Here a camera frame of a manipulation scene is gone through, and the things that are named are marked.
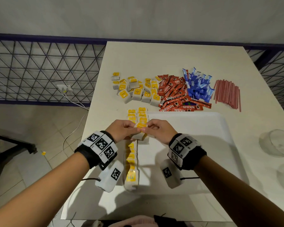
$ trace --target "white table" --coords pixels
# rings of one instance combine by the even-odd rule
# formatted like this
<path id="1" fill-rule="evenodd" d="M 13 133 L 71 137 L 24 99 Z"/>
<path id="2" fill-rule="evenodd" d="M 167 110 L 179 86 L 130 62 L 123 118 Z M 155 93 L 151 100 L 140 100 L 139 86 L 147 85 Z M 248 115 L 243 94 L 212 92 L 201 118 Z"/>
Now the white table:
<path id="1" fill-rule="evenodd" d="M 250 185 L 284 210 L 284 188 L 277 179 L 284 158 L 270 156 L 259 146 L 264 132 L 284 130 L 284 111 L 243 47 L 108 42 L 83 137 L 105 129 L 115 119 L 123 119 L 129 108 L 159 109 L 138 101 L 123 104 L 111 86 L 113 72 L 142 79 L 162 74 L 182 76 L 182 68 L 194 66 L 213 76 L 212 87 L 219 79 L 240 87 L 241 113 L 213 100 L 212 109 L 204 111 L 225 117 Z M 99 172 L 97 167 L 87 175 L 97 177 Z M 71 219 L 75 212 L 75 219 L 124 219 L 166 213 L 182 221 L 231 221 L 212 194 L 138 196 L 124 191 L 121 185 L 106 193 L 96 188 L 94 181 L 78 185 L 65 203 L 61 219 Z"/>

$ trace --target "clear plastic container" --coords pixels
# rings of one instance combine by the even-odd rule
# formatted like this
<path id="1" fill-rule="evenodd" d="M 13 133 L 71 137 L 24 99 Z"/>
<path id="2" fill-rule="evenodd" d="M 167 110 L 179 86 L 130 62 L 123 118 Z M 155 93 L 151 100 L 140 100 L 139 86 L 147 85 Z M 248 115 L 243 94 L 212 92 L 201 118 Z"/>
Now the clear plastic container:
<path id="1" fill-rule="evenodd" d="M 266 134 L 261 143 L 270 154 L 284 157 L 284 131 L 275 129 Z"/>

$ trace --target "black cable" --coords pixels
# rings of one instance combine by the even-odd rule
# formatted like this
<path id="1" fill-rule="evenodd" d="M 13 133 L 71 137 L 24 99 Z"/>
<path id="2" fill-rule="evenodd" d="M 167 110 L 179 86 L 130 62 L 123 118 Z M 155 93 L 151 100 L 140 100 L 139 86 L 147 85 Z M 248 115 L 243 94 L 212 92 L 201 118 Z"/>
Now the black cable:
<path id="1" fill-rule="evenodd" d="M 97 180 L 98 182 L 101 182 L 101 179 L 99 178 L 84 178 L 81 181 L 85 181 L 85 180 Z"/>
<path id="2" fill-rule="evenodd" d="M 193 177 L 193 178 L 180 178 L 180 180 L 184 180 L 184 179 L 196 179 L 196 178 L 199 178 L 199 177 Z"/>

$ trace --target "white tray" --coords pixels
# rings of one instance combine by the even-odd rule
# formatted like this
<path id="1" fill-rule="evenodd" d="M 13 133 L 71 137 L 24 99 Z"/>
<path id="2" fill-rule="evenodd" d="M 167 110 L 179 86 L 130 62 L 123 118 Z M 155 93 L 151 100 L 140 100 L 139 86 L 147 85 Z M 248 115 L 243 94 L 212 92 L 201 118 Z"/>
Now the white tray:
<path id="1" fill-rule="evenodd" d="M 248 181 L 237 148 L 223 116 L 216 112 L 148 112 L 149 119 L 165 119 L 177 132 L 197 139 L 207 155 L 233 173 Z M 170 189 L 159 168 L 167 159 L 168 146 L 150 137 L 149 145 L 138 145 L 139 187 L 135 194 L 196 194 L 209 190 L 200 179 L 185 179 L 179 187 Z M 197 177 L 194 171 L 182 170 L 184 177 Z"/>

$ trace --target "wrist strap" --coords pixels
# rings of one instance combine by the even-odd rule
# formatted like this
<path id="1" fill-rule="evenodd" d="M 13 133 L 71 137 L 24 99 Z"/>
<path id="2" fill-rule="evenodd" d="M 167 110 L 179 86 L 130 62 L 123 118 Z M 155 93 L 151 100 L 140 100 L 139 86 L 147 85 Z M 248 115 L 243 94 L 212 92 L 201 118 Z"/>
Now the wrist strap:
<path id="1" fill-rule="evenodd" d="M 178 133 L 169 143 L 168 157 L 180 169 L 192 170 L 207 155 L 201 144 L 188 134 Z"/>
<path id="2" fill-rule="evenodd" d="M 79 143 L 75 152 L 80 152 L 87 159 L 90 169 L 95 165 L 104 170 L 117 156 L 117 146 L 113 137 L 106 131 L 95 131 Z"/>

